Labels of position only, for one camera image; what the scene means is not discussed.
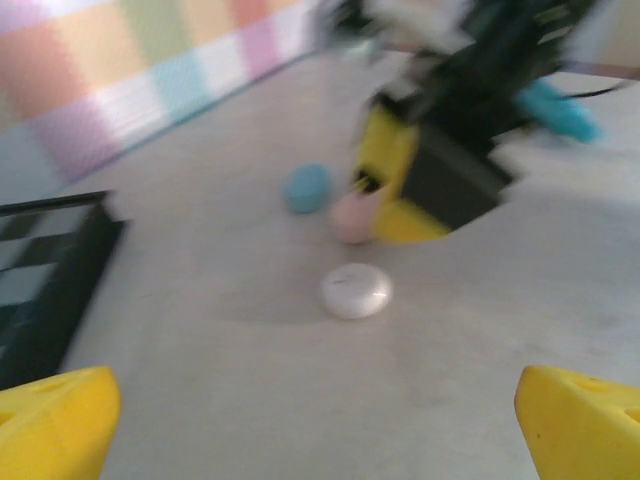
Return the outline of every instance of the white round object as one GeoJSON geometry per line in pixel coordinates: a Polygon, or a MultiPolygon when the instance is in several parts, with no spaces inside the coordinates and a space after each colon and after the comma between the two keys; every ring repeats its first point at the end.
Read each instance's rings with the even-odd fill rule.
{"type": "Polygon", "coordinates": [[[350,263],[329,273],[322,282],[322,299],[329,312],[344,320],[369,317],[387,306],[391,280],[372,265],[350,263]]]}

